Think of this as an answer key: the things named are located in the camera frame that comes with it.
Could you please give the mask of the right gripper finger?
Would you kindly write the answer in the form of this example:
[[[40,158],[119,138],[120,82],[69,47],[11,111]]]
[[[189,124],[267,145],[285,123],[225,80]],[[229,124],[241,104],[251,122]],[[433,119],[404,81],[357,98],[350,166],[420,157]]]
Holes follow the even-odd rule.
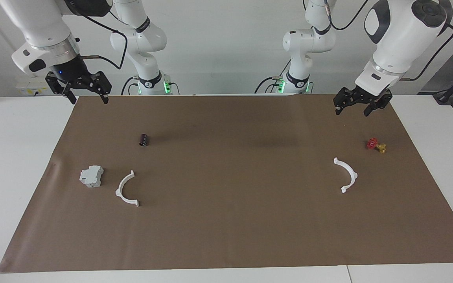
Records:
[[[109,102],[112,85],[104,72],[96,72],[87,77],[87,90],[98,94],[102,102],[106,105]]]
[[[77,102],[76,96],[70,90],[71,84],[69,82],[67,82],[65,86],[62,86],[59,82],[59,79],[55,75],[46,75],[46,82],[52,93],[67,98],[68,101],[73,105]]]

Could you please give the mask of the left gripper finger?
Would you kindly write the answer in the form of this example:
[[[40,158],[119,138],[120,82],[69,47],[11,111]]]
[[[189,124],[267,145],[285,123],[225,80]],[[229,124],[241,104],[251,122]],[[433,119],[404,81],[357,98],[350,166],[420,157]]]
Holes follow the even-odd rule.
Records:
[[[378,97],[370,95],[368,97],[368,106],[364,110],[364,116],[368,117],[373,111],[385,109],[392,99],[392,92],[385,91]]]
[[[342,88],[333,98],[336,115],[340,115],[344,108],[351,102],[352,92],[348,88]]]

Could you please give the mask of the white half ring pipe clamp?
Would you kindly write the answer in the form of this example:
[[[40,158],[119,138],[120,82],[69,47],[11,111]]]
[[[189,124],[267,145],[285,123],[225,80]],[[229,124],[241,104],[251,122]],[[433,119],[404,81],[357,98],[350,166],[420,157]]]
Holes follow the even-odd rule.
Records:
[[[345,194],[345,193],[347,193],[349,188],[351,188],[355,184],[356,179],[358,178],[358,174],[357,174],[357,172],[354,171],[354,169],[351,167],[351,165],[349,165],[348,163],[345,163],[344,161],[339,160],[337,157],[335,157],[333,159],[333,163],[335,165],[339,165],[343,169],[347,170],[347,172],[349,173],[350,183],[348,185],[344,185],[341,187],[341,192],[343,194]]]
[[[120,181],[118,188],[115,191],[115,195],[117,197],[119,197],[120,199],[122,199],[126,204],[132,204],[132,205],[135,205],[136,207],[139,207],[140,206],[139,200],[128,199],[128,198],[124,197],[124,195],[123,195],[123,188],[124,188],[125,184],[129,180],[133,179],[134,177],[135,177],[135,172],[133,170],[131,170],[131,172]]]

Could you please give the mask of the grey circuit breaker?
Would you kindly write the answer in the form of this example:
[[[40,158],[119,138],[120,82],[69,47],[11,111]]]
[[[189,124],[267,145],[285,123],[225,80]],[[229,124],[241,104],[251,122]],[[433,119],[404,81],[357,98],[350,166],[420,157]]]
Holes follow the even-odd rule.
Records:
[[[101,186],[101,178],[104,172],[100,165],[90,165],[87,169],[81,170],[79,181],[89,188]]]

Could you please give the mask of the brown paper mat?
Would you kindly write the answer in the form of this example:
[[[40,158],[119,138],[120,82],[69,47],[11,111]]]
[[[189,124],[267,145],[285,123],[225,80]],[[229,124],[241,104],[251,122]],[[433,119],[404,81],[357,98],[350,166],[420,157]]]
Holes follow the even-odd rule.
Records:
[[[332,100],[79,98],[0,272],[453,262],[453,211],[393,108]],[[115,195],[131,170],[139,207]]]

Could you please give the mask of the white wall socket box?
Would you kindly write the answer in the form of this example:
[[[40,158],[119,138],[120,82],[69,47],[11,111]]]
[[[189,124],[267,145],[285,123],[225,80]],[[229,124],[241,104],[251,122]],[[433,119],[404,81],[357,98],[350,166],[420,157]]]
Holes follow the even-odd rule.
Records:
[[[22,96],[55,96],[44,77],[20,79],[15,89]]]

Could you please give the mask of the red handled brass valve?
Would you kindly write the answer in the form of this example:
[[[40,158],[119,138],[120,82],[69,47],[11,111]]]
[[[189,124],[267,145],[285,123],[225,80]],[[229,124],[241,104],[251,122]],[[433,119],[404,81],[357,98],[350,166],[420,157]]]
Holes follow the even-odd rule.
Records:
[[[387,145],[384,143],[379,143],[377,138],[371,138],[367,141],[366,148],[369,150],[376,150],[379,153],[385,153],[387,150]]]

